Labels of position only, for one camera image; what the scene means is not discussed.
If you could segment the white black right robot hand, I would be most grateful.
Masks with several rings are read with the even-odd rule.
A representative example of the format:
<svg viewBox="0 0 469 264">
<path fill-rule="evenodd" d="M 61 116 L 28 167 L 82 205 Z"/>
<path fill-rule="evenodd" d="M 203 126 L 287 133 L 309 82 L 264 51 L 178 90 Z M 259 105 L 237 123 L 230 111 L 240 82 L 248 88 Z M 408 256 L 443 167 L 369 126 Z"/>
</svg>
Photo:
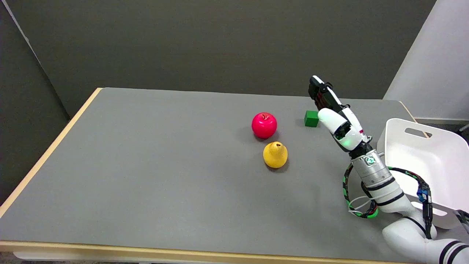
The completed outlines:
<svg viewBox="0 0 469 264">
<path fill-rule="evenodd" d="M 333 139 L 345 152 L 370 143 L 372 136 L 365 133 L 350 105 L 343 104 L 333 91 L 330 82 L 323 82 L 317 75 L 310 77 L 309 96 L 318 109 L 318 119 L 327 127 Z"/>
</svg>

